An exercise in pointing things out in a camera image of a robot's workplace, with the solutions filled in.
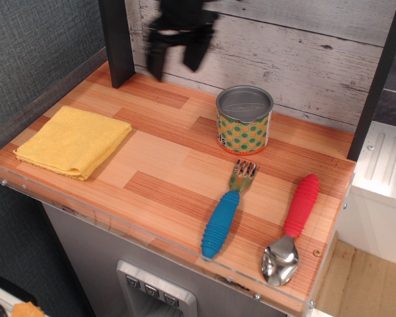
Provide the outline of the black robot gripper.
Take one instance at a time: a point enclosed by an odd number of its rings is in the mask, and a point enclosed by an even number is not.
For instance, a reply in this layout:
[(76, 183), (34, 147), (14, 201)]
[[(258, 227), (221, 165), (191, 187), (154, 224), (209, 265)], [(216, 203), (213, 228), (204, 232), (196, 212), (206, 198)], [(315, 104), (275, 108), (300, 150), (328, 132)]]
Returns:
[(183, 63), (198, 70), (214, 34), (218, 13), (203, 8), (203, 1), (161, 1), (160, 15), (149, 27), (147, 69), (162, 80), (167, 49), (185, 45)]

